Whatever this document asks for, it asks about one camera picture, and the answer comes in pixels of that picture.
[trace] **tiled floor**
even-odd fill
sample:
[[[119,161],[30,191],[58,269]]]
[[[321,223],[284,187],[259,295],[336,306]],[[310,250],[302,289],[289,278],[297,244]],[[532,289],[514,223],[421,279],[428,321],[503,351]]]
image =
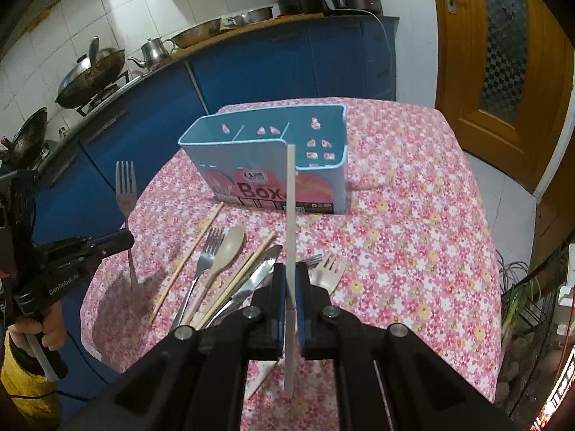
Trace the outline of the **tiled floor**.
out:
[[[520,184],[480,159],[465,154],[483,198],[495,248],[505,264],[529,264],[535,233],[535,198]]]

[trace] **knife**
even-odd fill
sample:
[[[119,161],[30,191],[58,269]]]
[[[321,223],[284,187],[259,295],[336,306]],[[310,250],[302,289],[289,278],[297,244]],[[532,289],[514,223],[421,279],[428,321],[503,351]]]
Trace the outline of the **knife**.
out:
[[[242,303],[252,294],[263,279],[273,270],[274,264],[282,251],[282,245],[275,245],[266,249],[252,265],[248,272],[247,279],[238,288],[234,295],[228,298],[228,301],[222,305],[215,316],[205,325],[206,328],[213,325],[216,320],[221,321],[229,313],[237,310]]]

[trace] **wooden chopstick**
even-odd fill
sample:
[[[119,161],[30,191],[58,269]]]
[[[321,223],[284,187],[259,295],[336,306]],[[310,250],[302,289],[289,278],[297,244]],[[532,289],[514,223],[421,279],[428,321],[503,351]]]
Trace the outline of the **wooden chopstick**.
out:
[[[295,376],[295,145],[288,144],[286,177],[286,322],[284,397],[293,396]]]
[[[175,281],[177,280],[180,272],[182,272],[182,269],[186,265],[186,262],[188,261],[188,259],[192,256],[192,254],[194,254],[194,251],[195,251],[196,247],[198,246],[199,242],[202,240],[203,236],[206,234],[206,231],[208,231],[209,227],[212,226],[212,223],[214,222],[214,220],[216,220],[216,217],[218,216],[218,214],[222,210],[223,206],[224,206],[224,203],[221,202],[216,207],[216,210],[213,212],[212,216],[209,218],[207,224],[205,225],[204,228],[202,228],[202,231],[199,232],[198,237],[194,240],[194,242],[192,243],[192,246],[189,248],[188,252],[184,255],[182,261],[180,262],[180,264],[178,265],[178,267],[174,271],[172,278],[168,282],[168,285],[164,289],[162,296],[160,297],[159,301],[157,302],[156,308],[154,308],[154,310],[153,310],[152,316],[150,318],[150,323],[148,324],[148,328],[150,328],[152,326],[153,320],[156,318],[158,312],[160,311],[162,304],[166,300],[166,296],[168,296],[168,293],[170,293],[170,289],[172,288]]]
[[[238,266],[238,272],[239,272],[240,270],[242,270],[242,269],[244,268],[244,266],[248,263],[249,258],[252,256],[252,254],[254,254],[254,252],[253,252],[253,251],[249,251],[249,252],[245,255],[244,259],[242,259],[242,261],[241,261],[241,264]],[[235,278],[235,275],[232,276],[232,277],[230,277],[230,278],[227,280],[227,282],[225,282],[225,285],[224,285],[224,287],[223,287],[223,288],[224,288],[223,291],[227,290],[228,286],[229,286],[231,283],[234,282],[234,278]],[[219,307],[219,304],[218,304],[218,301],[219,301],[219,300],[220,300],[220,297],[218,296],[218,298],[215,300],[215,303],[214,303],[217,307]],[[193,316],[192,316],[192,319],[189,319],[189,325],[191,325],[194,329],[198,330],[198,329],[199,329],[199,327],[198,327],[198,326],[199,326],[199,323],[195,325],[195,324],[193,324],[192,321],[193,321]]]
[[[254,253],[252,253],[251,257],[248,259],[248,262],[246,262],[242,266],[242,268],[238,271],[238,273],[232,278],[232,281],[228,284],[228,286],[225,288],[222,294],[218,297],[217,301],[212,305],[212,307],[208,310],[206,315],[199,322],[197,326],[198,330],[202,329],[208,323],[211,317],[216,313],[216,310],[218,309],[220,304],[222,304],[222,302],[225,302],[226,299],[229,298],[229,295],[231,295],[231,293],[234,291],[234,288],[236,288],[237,284],[241,281],[242,277],[246,274],[249,268],[252,267],[252,264],[255,262],[255,260],[266,250],[266,248],[271,243],[271,240],[273,240],[274,238],[275,238],[275,231],[272,231],[263,241],[263,243],[257,248],[257,250],[255,250]]]

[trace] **pink floral tablecloth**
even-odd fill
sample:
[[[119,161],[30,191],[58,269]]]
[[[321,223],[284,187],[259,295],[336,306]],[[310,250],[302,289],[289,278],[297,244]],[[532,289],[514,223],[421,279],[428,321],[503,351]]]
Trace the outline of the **pink floral tablecloth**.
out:
[[[299,215],[299,256],[330,250],[349,257],[333,304],[368,324],[406,324],[492,400],[500,355],[495,250],[474,177],[452,130],[439,111],[379,100],[248,106],[334,102],[348,107],[351,210],[347,215]],[[143,311],[152,311],[154,299],[215,207],[212,192],[182,150],[142,193],[130,230],[136,239],[133,258]],[[215,224],[243,225],[246,249],[254,250],[270,230],[277,232],[276,242],[285,238],[285,216],[274,211],[226,206]],[[150,330],[147,317],[134,312],[130,302],[125,253],[105,259],[81,310],[84,345],[115,370],[128,369],[168,333],[197,258],[198,251]],[[331,362],[300,360],[292,400],[282,396],[283,368],[281,361],[245,402],[242,429],[336,429]],[[257,362],[250,363],[248,383],[259,370]]]

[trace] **cabinet door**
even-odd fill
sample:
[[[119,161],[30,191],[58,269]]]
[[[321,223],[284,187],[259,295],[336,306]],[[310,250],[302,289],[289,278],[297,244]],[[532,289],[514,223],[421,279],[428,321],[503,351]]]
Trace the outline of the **cabinet door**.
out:
[[[124,221],[114,191],[78,144],[62,151],[36,185],[33,238],[43,244],[99,237]]]
[[[307,21],[317,94],[367,97],[360,19],[355,16]]]
[[[224,105],[317,97],[303,24],[283,24],[220,42],[189,59],[210,113]]]
[[[366,64],[367,97],[378,100],[396,99],[396,58],[393,20],[362,17],[363,53]]]
[[[95,118],[80,139],[94,164],[116,186],[116,161],[134,162],[139,193],[178,151],[178,139],[205,115],[183,63],[144,79]]]

